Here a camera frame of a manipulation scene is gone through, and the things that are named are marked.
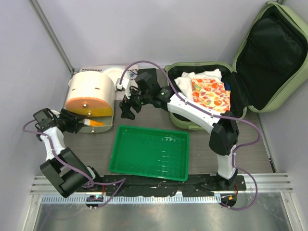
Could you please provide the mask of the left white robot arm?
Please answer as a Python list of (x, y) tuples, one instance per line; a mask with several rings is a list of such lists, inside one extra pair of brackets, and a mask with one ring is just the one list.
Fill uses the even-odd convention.
[(97, 171), (85, 166), (64, 144), (64, 132), (78, 133), (84, 127), (86, 117), (66, 109), (57, 112), (49, 108), (39, 110), (33, 117), (37, 122), (37, 138), (44, 142), (47, 152), (40, 170), (58, 193), (67, 198), (81, 187), (99, 191), (103, 183)]

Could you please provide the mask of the cream round drawer cabinet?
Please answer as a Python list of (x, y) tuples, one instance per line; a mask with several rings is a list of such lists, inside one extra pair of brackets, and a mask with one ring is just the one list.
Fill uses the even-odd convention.
[(65, 109), (85, 116), (83, 133), (102, 133), (113, 126), (115, 85), (111, 78), (97, 71), (75, 74), (69, 81)]

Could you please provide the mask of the green hard-shell suitcase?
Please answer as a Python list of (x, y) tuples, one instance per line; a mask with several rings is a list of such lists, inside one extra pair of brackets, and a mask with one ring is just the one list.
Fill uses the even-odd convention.
[(231, 111), (277, 110), (308, 78), (308, 25), (291, 8), (269, 1), (260, 10), (232, 64), (186, 62), (167, 65), (171, 80), (182, 73), (218, 69), (231, 89)]

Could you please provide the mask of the white garment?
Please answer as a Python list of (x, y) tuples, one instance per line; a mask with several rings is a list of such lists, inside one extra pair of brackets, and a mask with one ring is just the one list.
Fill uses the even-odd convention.
[(221, 81), (222, 74), (219, 69), (215, 69), (214, 71), (204, 71), (201, 73), (196, 74), (195, 72), (186, 73), (183, 72), (182, 75), (176, 78), (174, 81), (178, 88), (180, 89), (181, 93), (188, 99), (193, 99), (193, 86), (192, 86), (192, 79), (193, 78), (214, 78), (215, 80)]

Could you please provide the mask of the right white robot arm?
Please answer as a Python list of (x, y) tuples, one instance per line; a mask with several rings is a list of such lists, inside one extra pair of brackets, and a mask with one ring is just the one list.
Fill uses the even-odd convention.
[(157, 78), (147, 72), (139, 74), (135, 82), (137, 85), (133, 86), (128, 78), (122, 77), (115, 84), (117, 91), (125, 93), (119, 104), (122, 110), (121, 117), (133, 120), (135, 115), (131, 109), (138, 113), (142, 106), (151, 104), (155, 108), (196, 123), (209, 133), (209, 147), (217, 155), (218, 186), (223, 190), (233, 187), (238, 172), (234, 166), (233, 152), (238, 141), (239, 129), (234, 120), (225, 119), (226, 116), (232, 116), (232, 113), (220, 114), (187, 99), (170, 86), (160, 87)]

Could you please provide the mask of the floral orange cloth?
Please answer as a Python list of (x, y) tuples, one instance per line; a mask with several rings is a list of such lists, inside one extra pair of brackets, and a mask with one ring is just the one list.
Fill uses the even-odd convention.
[(231, 110), (231, 91), (217, 78), (193, 78), (192, 98), (195, 103), (220, 113)]

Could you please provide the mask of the green plastic tray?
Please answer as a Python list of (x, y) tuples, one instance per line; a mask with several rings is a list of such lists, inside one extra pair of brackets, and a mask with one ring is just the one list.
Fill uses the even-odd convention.
[(116, 133), (109, 171), (186, 181), (189, 149), (188, 132), (121, 125)]

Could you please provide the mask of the orange tube white cap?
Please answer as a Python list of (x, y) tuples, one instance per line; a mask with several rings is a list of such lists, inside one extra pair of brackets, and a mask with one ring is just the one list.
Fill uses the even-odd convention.
[(102, 127), (102, 126), (104, 126), (104, 123), (102, 123), (102, 122), (98, 122), (98, 121), (86, 119), (86, 118), (83, 119), (83, 124), (85, 126), (89, 126), (89, 127)]

